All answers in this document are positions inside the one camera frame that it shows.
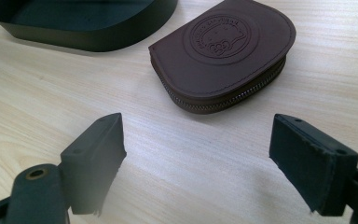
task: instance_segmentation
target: zipper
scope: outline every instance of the zipper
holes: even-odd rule
[[[237,94],[230,98],[229,100],[226,100],[225,102],[218,103],[218,104],[212,104],[212,105],[193,105],[190,103],[187,103],[183,101],[182,99],[178,98],[174,93],[171,92],[170,87],[165,83],[163,78],[159,73],[158,77],[161,81],[162,85],[164,86],[165,91],[170,95],[171,99],[179,106],[182,107],[185,110],[189,110],[190,112],[194,113],[200,113],[200,114],[208,114],[213,112],[218,112],[221,110],[224,110],[226,108],[229,108],[240,101],[244,100],[245,98],[255,94],[256,92],[263,89],[265,86],[267,86],[277,75],[280,74],[280,72],[283,70],[283,67],[285,65],[285,59],[279,60],[278,63],[281,63],[279,67],[274,70],[270,75],[268,75],[266,78],[262,79],[260,82],[255,84],[253,87],[247,89],[246,91],[241,92],[240,94]]]

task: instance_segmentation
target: black clamp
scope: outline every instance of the black clamp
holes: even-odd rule
[[[74,214],[99,214],[126,157],[121,114],[96,120],[61,154],[62,163],[31,167],[0,201],[0,224],[67,224]]]
[[[275,115],[269,156],[310,210],[339,217],[345,206],[358,224],[358,153],[302,119]]]

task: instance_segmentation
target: leather wallet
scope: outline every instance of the leather wallet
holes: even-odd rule
[[[225,0],[149,47],[172,100],[210,114],[264,88],[282,71],[296,29],[280,11]]]

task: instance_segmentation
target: table surface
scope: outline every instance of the table surface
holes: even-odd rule
[[[168,22],[128,48],[91,53],[12,37],[0,26],[0,200],[15,176],[60,153],[91,123],[122,113],[128,152],[100,217],[72,223],[349,223],[310,213],[269,159],[276,113],[301,118],[358,152],[358,1],[263,0],[296,42],[280,76],[230,109],[176,106],[148,46],[220,0],[179,0]]]

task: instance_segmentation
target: embossed logo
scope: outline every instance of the embossed logo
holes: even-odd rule
[[[193,49],[205,57],[221,59],[236,55],[249,43],[246,22],[227,15],[214,15],[197,23],[191,31]]]

